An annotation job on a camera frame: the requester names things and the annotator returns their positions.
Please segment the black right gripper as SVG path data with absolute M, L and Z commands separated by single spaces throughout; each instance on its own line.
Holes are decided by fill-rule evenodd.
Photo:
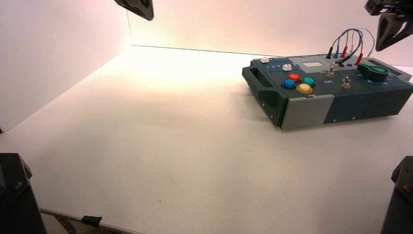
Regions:
M 378 21 L 376 51 L 382 51 L 413 33 L 413 19 L 408 18 L 402 22 L 397 16 L 413 14 L 412 0 L 368 0 L 364 9 L 371 16 L 381 15 Z

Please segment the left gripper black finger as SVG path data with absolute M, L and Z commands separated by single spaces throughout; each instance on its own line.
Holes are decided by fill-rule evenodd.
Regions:
M 140 11 L 138 10 L 138 0 L 114 0 L 119 6 L 125 8 L 126 10 L 139 15 Z
M 146 20 L 153 20 L 154 18 L 154 9 L 152 0 L 138 0 L 138 10 L 140 11 L 139 15 Z

